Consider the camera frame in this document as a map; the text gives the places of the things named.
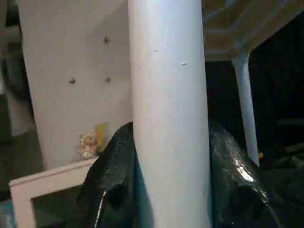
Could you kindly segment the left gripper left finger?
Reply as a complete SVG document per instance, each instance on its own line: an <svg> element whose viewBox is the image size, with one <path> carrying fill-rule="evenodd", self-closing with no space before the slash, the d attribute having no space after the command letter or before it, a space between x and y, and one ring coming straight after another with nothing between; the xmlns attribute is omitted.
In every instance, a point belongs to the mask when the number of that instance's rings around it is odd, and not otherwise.
<svg viewBox="0 0 304 228"><path fill-rule="evenodd" d="M75 227L131 228L135 218L133 123L121 126L90 167L76 200Z"/></svg>

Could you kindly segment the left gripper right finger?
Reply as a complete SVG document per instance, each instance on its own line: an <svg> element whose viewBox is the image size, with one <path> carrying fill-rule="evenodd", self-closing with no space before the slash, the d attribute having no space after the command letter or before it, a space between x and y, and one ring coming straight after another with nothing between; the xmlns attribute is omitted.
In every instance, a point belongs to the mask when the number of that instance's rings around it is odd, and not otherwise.
<svg viewBox="0 0 304 228"><path fill-rule="evenodd" d="M214 227L303 227L303 154L258 167L219 123L209 124L209 147Z"/></svg>

